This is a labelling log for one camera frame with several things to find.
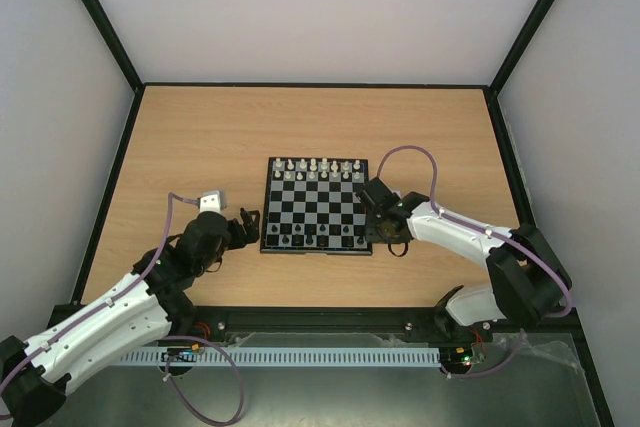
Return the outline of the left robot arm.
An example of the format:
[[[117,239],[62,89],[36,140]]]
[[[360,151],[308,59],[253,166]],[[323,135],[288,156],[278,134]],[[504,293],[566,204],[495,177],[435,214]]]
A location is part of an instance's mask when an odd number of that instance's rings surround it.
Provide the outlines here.
[[[38,426],[112,362],[151,342],[187,335],[196,308],[186,291],[223,255],[259,239],[258,211],[228,220],[202,211],[177,235],[165,232],[132,270],[97,300],[27,340],[1,343],[3,419]]]

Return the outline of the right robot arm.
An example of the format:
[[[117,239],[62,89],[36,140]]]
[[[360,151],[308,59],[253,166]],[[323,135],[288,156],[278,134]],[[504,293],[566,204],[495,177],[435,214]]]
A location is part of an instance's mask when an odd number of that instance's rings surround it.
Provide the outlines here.
[[[487,270],[488,284],[456,287],[441,300],[436,326],[443,336],[455,339],[473,324],[503,319],[530,329],[548,316],[571,311],[571,278],[535,226],[482,223],[416,192],[400,197],[378,177],[356,196],[364,206],[368,242],[428,242]]]

